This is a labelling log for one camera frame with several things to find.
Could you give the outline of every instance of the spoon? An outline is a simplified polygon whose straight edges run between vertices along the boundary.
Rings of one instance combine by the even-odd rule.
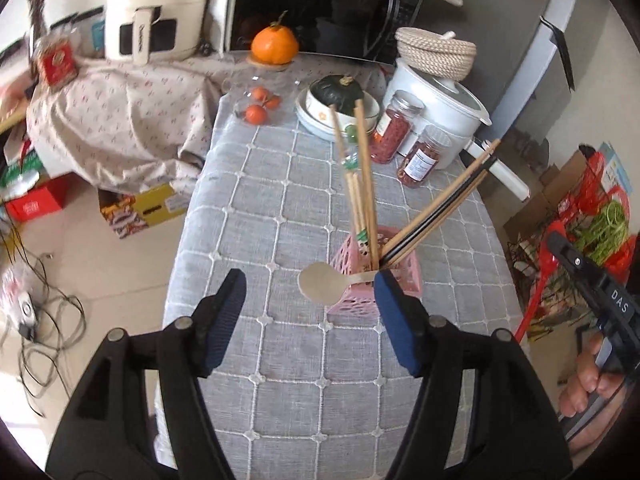
[[[536,285],[536,290],[533,293],[533,296],[529,300],[529,305],[527,306],[527,311],[524,314],[524,319],[522,319],[516,335],[514,336],[518,343],[522,340],[524,333],[527,331],[527,328],[529,327],[529,324],[531,323],[531,320],[533,319],[533,316],[538,309],[540,299],[542,298],[542,292],[545,290],[546,282],[559,265],[558,260],[555,256],[553,256],[553,254],[551,254],[551,252],[549,251],[549,247],[546,244],[546,240],[549,237],[549,234],[554,231],[560,233],[564,237],[566,236],[564,224],[562,224],[562,222],[559,220],[551,222],[549,227],[546,228],[545,235],[540,242],[540,252],[538,254],[538,263],[540,264],[540,279],[538,280],[538,284]]]
[[[377,270],[368,270],[357,274],[342,274],[329,264],[316,262],[300,272],[298,288],[314,303],[334,305],[340,301],[349,285],[372,282],[377,273]]]

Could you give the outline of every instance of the beige spoon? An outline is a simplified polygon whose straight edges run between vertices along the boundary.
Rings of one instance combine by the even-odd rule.
[[[377,270],[369,270],[357,274],[342,274],[329,264],[316,262],[300,272],[298,288],[314,303],[334,305],[340,301],[349,285],[372,282],[377,273]]]

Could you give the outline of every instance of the tomato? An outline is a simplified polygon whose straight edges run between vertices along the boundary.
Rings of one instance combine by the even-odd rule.
[[[244,111],[244,120],[249,124],[264,124],[267,121],[267,110],[260,105],[249,105]]]
[[[269,97],[271,97],[271,92],[269,92],[264,86],[257,86],[253,90],[251,90],[251,96],[261,103],[265,102]]]
[[[267,102],[265,102],[264,106],[269,110],[277,110],[280,108],[280,104],[282,102],[282,97],[279,95],[273,95]]]

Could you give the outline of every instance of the gray checkered tablecloth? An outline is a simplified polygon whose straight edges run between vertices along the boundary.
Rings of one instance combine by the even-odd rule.
[[[164,325],[242,269],[248,295],[224,362],[202,393],[238,479],[363,479],[388,471],[420,381],[395,358],[377,319],[327,315],[297,277],[329,261],[348,235],[332,145],[304,131],[285,102],[278,126],[249,126],[222,99],[214,140],[182,233]],[[462,170],[425,186],[373,165],[379,224],[401,228]],[[422,302],[463,330],[514,330],[522,315],[491,220],[477,192],[417,249]],[[472,397],[465,375],[449,463],[462,457]],[[173,465],[159,396],[159,459]]]

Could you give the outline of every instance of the pink basket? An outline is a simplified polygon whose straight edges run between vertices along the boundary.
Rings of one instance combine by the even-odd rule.
[[[383,244],[397,233],[397,229],[384,226],[378,227],[378,238]],[[358,262],[360,265],[354,266],[354,262]],[[331,264],[334,266],[334,269],[339,270],[343,274],[360,272],[362,269],[360,253],[358,251],[358,245],[351,243],[351,235],[344,241],[338,253],[331,260]],[[405,294],[422,298],[422,275],[415,251],[412,251],[406,258],[402,259],[401,262],[391,267],[391,271]],[[348,286],[340,298],[340,301],[332,306],[328,310],[328,313],[357,317],[377,317],[378,306],[376,305],[376,300],[373,295],[373,284],[367,282]]]

